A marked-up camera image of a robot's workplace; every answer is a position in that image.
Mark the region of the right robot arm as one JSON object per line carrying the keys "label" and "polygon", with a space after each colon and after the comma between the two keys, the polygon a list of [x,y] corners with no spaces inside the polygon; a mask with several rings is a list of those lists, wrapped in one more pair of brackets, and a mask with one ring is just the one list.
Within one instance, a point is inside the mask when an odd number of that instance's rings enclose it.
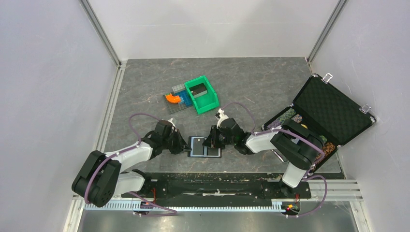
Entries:
{"label": "right robot arm", "polygon": [[324,156],[324,141],[316,133],[295,121],[288,119],[281,126],[254,133],[244,131],[233,119],[222,119],[211,127],[203,146],[224,149],[233,146],[244,155],[265,150],[277,150],[288,160],[288,166],[279,184],[279,191],[285,197],[292,197],[299,190],[299,183],[316,163],[318,156]]}

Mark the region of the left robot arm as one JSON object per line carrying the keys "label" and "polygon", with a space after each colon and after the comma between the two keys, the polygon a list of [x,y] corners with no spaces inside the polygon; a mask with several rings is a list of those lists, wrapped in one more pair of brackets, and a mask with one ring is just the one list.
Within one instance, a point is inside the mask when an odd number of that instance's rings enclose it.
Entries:
{"label": "left robot arm", "polygon": [[152,191],[152,184],[141,171],[128,172],[127,169],[149,161],[165,150],[176,155],[191,148],[173,122],[159,120],[154,130],[128,147],[107,153],[92,151],[75,177],[71,189],[83,197],[87,204],[96,207],[103,207],[114,196],[128,192],[146,197]]}

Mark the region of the black leather card holder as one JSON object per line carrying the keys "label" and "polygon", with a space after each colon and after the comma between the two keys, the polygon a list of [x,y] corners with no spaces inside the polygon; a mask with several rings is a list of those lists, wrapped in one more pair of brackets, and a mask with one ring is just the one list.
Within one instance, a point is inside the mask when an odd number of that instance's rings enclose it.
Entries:
{"label": "black leather card holder", "polygon": [[190,136],[188,145],[190,146],[190,151],[187,152],[189,158],[221,158],[222,152],[218,148],[210,148],[203,146],[205,137],[203,136]]}

